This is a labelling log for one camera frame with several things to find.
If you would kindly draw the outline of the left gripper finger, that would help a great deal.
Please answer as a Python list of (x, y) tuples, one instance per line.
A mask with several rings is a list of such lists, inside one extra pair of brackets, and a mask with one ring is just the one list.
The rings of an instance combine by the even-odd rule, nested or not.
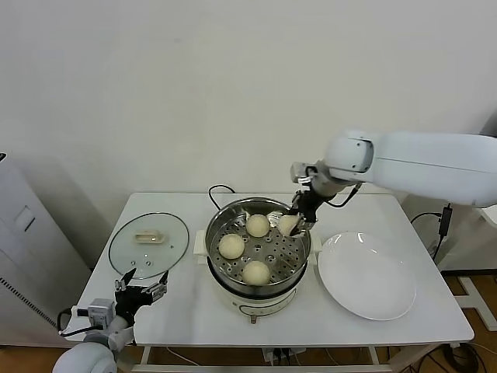
[(142, 289), (141, 294), (144, 296), (146, 302), (156, 302), (167, 293), (168, 276), (169, 272), (166, 271), (158, 282)]
[(135, 275), (136, 269), (136, 267), (132, 268), (131, 270), (127, 271), (120, 279), (115, 280), (114, 285), (116, 291), (126, 290), (127, 285), (130, 283)]

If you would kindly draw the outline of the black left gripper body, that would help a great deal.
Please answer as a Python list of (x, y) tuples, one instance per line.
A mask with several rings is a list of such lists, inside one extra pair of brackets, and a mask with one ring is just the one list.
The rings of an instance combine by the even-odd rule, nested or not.
[(123, 318), (128, 325), (135, 324), (135, 315), (142, 306), (150, 305), (150, 295), (143, 287), (129, 286), (125, 290), (114, 292), (116, 315)]

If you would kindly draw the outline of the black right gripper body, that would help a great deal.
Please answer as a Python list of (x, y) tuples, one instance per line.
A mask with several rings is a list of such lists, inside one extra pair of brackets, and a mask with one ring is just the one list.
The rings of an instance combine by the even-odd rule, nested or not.
[(316, 223), (316, 211), (322, 205), (322, 196), (313, 189), (298, 190), (293, 199), (291, 208), (298, 209), (298, 217), (303, 217), (306, 221)]

